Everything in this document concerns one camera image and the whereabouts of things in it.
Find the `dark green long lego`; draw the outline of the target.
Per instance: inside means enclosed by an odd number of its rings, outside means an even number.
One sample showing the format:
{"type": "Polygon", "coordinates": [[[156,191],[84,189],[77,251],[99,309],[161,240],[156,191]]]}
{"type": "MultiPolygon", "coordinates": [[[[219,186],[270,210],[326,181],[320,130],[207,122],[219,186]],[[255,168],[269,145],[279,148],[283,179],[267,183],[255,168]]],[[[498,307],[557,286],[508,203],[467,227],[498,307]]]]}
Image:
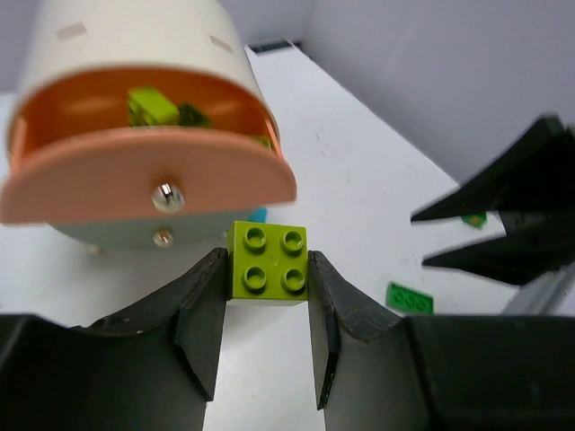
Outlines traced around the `dark green long lego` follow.
{"type": "Polygon", "coordinates": [[[434,298],[401,284],[390,282],[386,290],[386,306],[408,314],[434,313],[434,298]]]}

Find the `lime square lego front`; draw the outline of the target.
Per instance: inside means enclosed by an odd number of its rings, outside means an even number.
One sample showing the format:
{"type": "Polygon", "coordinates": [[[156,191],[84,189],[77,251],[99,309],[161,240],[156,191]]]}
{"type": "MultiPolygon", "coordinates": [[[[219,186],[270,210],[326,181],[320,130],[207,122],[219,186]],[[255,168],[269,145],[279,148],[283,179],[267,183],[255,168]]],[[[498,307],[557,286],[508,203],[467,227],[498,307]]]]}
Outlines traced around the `lime square lego front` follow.
{"type": "Polygon", "coordinates": [[[179,125],[190,128],[210,128],[211,120],[193,105],[184,102],[179,106],[179,125]]]}

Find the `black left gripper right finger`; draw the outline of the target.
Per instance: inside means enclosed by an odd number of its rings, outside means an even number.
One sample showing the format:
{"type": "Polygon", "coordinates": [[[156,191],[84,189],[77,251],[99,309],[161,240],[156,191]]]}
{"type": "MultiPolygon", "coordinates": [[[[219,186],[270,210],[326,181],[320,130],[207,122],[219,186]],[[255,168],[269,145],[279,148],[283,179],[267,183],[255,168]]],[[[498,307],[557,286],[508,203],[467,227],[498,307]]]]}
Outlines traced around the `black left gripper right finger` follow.
{"type": "Polygon", "coordinates": [[[571,430],[574,320],[401,317],[308,255],[317,408],[329,430],[571,430]]]}

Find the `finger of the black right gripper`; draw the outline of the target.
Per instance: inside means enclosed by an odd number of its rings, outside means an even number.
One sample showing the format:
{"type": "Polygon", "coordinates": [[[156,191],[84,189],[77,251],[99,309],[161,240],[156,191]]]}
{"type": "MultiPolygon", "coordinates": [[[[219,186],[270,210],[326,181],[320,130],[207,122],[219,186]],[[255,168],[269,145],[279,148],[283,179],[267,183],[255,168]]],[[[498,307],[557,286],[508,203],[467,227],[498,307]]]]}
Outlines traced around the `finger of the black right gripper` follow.
{"type": "Polygon", "coordinates": [[[546,213],[574,206],[574,127],[543,115],[490,165],[411,215],[413,222],[482,212],[546,213]]]}
{"type": "Polygon", "coordinates": [[[574,212],[568,210],[505,236],[428,256],[422,265],[523,286],[573,261],[574,212]]]}

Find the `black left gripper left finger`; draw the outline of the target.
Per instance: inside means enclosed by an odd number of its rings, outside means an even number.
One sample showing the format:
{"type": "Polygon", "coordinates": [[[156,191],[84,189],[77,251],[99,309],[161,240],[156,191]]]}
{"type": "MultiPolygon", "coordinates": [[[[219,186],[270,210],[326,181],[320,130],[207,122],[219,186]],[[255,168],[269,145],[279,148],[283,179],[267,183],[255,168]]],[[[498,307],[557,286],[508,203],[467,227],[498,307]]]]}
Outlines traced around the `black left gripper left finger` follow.
{"type": "Polygon", "coordinates": [[[87,327],[1,318],[4,430],[200,430],[215,395],[228,254],[87,327]]]}

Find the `lime curved lego assembly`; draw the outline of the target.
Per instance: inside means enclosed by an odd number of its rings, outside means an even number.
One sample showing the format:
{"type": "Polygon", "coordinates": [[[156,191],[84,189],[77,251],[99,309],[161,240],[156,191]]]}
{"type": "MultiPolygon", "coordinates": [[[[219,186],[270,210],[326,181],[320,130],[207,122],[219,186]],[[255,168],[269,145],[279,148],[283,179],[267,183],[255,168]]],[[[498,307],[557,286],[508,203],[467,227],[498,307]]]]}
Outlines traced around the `lime curved lego assembly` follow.
{"type": "Polygon", "coordinates": [[[128,118],[131,127],[177,126],[178,106],[151,86],[128,90],[128,118]]]}

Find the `lime square lego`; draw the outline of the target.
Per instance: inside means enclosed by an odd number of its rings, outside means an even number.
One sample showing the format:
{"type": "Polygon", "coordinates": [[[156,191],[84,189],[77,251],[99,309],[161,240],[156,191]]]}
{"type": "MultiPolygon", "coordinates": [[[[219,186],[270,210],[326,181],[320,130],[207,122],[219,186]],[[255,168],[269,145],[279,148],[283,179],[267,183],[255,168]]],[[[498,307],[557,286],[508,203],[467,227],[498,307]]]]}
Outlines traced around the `lime square lego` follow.
{"type": "Polygon", "coordinates": [[[193,105],[184,102],[179,106],[179,125],[190,128],[210,128],[211,120],[193,105]]]}
{"type": "Polygon", "coordinates": [[[226,234],[229,302],[307,300],[307,238],[301,226],[236,221],[226,234]]]}

